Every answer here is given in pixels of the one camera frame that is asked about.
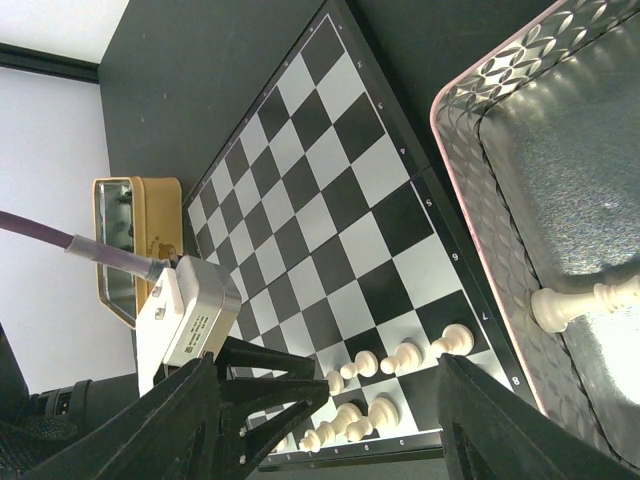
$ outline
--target white chess piece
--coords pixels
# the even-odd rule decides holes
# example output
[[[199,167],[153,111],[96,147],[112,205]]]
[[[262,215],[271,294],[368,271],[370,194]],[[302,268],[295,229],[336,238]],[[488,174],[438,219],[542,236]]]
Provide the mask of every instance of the white chess piece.
[[[473,349],[473,334],[464,325],[452,323],[442,332],[442,337],[431,344],[431,351],[436,358],[443,353],[451,355],[468,355]]]
[[[596,283],[591,293],[564,294],[543,288],[531,295],[533,315],[545,332],[564,332],[575,318],[589,312],[613,313],[640,304],[640,275],[622,285]]]
[[[395,373],[402,369],[413,372],[422,364],[422,352],[413,343],[405,342],[396,347],[393,355],[380,362],[380,370],[384,373]]]
[[[287,445],[289,445],[289,439],[287,437],[284,437],[278,442],[278,445],[276,445],[276,448],[274,448],[273,451],[276,453],[281,452],[282,450],[287,448]]]
[[[362,412],[352,403],[343,403],[338,407],[338,414],[331,422],[322,422],[317,430],[307,430],[300,440],[300,450],[318,453],[326,443],[335,441],[347,427],[362,417]]]
[[[370,435],[373,429],[395,428],[400,423],[400,414],[396,406],[384,397],[378,397],[369,406],[369,415],[360,418],[347,427],[345,436],[349,442],[357,442]]]
[[[340,375],[345,380],[356,377],[358,374],[363,377],[373,377],[378,371],[378,359],[368,350],[363,350],[356,354],[353,363],[347,363],[340,369]]]
[[[338,395],[342,390],[344,390],[344,379],[339,372],[331,370],[324,378],[329,382],[329,395]]]

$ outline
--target black table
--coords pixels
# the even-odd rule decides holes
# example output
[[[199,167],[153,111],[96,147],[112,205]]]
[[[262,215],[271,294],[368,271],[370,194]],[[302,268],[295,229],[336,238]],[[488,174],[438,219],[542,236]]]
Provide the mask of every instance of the black table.
[[[552,0],[348,3],[446,188],[429,128],[433,99]],[[99,70],[111,174],[177,177],[186,197],[321,4],[131,0]],[[393,474],[409,478],[428,462]]]

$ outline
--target chessboard border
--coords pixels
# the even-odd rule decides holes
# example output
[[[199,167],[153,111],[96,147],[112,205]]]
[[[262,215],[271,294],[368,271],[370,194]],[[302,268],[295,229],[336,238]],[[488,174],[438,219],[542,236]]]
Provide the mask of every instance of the chessboard border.
[[[468,300],[474,313],[478,319],[483,320],[481,327],[510,381],[511,388],[525,401],[535,405],[532,392],[516,359],[513,346],[508,340],[508,334],[500,323],[500,313],[479,258],[477,258],[476,249],[468,238],[433,168],[431,168],[424,149],[371,51],[360,26],[344,0],[326,0],[314,14],[304,32],[294,42],[292,49],[252,103],[243,120],[234,129],[228,142],[215,155],[210,168],[189,192],[184,202],[185,207],[198,196],[217,165],[225,158],[235,142],[239,141],[239,136],[245,125],[275,88],[289,63],[302,50],[315,29],[327,16],[330,17],[329,21],[339,30],[338,35],[347,53],[355,62],[371,100],[378,107],[378,114],[392,142],[401,153],[401,158],[411,179],[410,183],[422,200],[425,214],[433,222],[434,233],[441,239],[445,250],[453,260],[452,264],[460,277],[463,291],[469,297]],[[342,445],[339,447],[340,457],[338,458],[331,455],[330,451],[334,449],[323,449],[318,454],[308,454],[308,456],[302,452],[270,455],[260,464],[259,470],[324,468],[437,458],[443,455],[439,431],[421,432],[407,437],[407,439],[411,440],[403,443],[400,449],[396,447],[393,452],[383,451],[383,446],[393,439],[379,439],[369,442],[367,451],[356,451],[358,450],[356,447],[361,444]]]

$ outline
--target white wall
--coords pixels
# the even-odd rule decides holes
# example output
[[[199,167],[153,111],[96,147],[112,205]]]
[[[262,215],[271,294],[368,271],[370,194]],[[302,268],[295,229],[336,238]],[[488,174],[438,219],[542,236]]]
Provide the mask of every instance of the white wall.
[[[0,43],[100,63],[129,0],[0,0]]]
[[[0,68],[0,210],[93,238],[92,182],[108,176],[99,87]],[[95,266],[2,230],[0,322],[31,392],[135,370]]]

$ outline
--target chessboard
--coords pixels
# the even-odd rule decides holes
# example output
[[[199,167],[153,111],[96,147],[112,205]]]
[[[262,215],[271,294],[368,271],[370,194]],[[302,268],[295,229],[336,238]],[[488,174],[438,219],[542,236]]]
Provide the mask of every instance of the chessboard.
[[[439,448],[429,346],[452,323],[473,333],[472,361],[530,399],[472,243],[342,1],[318,12],[187,205],[200,255],[242,295],[232,336],[312,358],[318,379],[362,350],[382,360],[409,340],[423,352],[415,371],[346,381],[263,467]],[[398,408],[396,428],[299,450],[340,405],[366,415],[379,396]],[[255,412],[248,428],[286,407]]]

